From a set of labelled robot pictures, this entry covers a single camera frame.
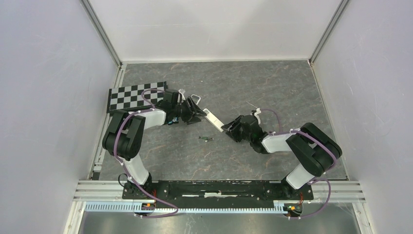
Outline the white long remote control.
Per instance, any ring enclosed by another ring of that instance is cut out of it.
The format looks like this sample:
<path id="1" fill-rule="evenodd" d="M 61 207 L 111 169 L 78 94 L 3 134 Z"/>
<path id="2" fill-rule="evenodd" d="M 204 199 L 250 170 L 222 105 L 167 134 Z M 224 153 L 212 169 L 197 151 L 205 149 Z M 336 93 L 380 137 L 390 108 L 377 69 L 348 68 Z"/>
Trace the white long remote control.
<path id="1" fill-rule="evenodd" d="M 205 119 L 210 122 L 219 132 L 223 132 L 223 123 L 207 108 L 203 110 L 206 113 Z"/>

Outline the grey white remote control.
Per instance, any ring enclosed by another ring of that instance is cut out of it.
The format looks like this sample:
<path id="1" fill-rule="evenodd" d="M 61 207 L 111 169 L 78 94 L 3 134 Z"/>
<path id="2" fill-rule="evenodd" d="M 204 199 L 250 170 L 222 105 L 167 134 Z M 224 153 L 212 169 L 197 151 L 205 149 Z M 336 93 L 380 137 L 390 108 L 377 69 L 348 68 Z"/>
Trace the grey white remote control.
<path id="1" fill-rule="evenodd" d="M 201 101 L 201 97 L 195 94 L 190 95 L 191 99 L 194 101 L 196 105 L 199 105 Z"/>

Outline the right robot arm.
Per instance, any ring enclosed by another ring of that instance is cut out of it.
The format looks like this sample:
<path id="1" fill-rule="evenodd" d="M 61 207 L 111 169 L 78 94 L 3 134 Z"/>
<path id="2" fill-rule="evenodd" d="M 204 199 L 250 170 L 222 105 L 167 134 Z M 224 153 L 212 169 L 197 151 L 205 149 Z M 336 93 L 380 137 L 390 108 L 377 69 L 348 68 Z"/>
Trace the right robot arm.
<path id="1" fill-rule="evenodd" d="M 294 199 L 301 187 L 335 167 L 341 147 L 315 124 L 308 122 L 287 132 L 266 132 L 255 115 L 240 115 L 221 129 L 235 142 L 249 142 L 255 152 L 292 152 L 299 164 L 282 180 L 282 195 Z"/>

